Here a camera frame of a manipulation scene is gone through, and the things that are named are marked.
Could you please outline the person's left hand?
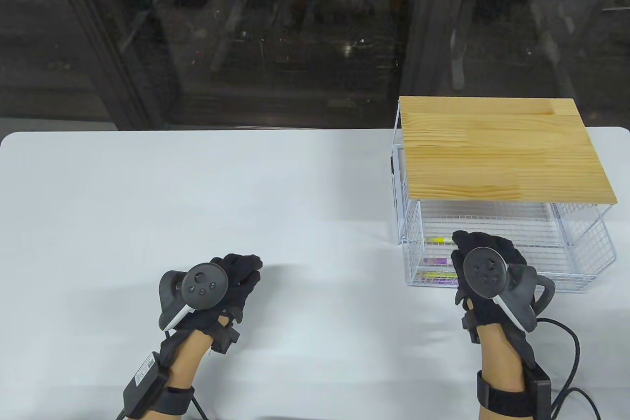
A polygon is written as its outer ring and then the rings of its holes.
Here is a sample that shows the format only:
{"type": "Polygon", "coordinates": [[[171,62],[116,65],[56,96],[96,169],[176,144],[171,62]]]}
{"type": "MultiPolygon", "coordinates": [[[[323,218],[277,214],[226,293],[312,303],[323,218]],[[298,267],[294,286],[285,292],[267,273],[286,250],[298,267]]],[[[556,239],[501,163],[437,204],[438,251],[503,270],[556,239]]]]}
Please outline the person's left hand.
{"type": "Polygon", "coordinates": [[[195,330],[210,336],[211,349],[225,354],[239,339],[246,298],[260,280],[263,266],[255,255],[227,254],[189,271],[167,271],[159,282],[159,328],[175,330],[160,345],[160,359],[171,361],[195,330]]]}

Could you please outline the person's right hand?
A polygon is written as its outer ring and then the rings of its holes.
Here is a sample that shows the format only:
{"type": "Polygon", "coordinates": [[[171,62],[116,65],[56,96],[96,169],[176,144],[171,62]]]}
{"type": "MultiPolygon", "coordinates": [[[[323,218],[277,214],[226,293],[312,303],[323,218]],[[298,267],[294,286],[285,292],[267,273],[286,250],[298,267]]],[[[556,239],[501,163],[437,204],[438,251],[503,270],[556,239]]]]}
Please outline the person's right hand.
{"type": "Polygon", "coordinates": [[[508,264],[527,265],[527,261],[516,249],[511,240],[482,232],[468,233],[464,230],[455,231],[452,242],[457,245],[451,253],[451,261],[458,278],[458,288],[455,294],[455,304],[463,303],[465,312],[473,312],[472,316],[465,316],[466,329],[471,333],[473,343],[481,343],[477,328],[490,324],[503,324],[509,321],[502,309],[491,300],[486,300],[475,293],[465,279],[464,259],[473,249],[487,247],[496,251],[508,264]]]}

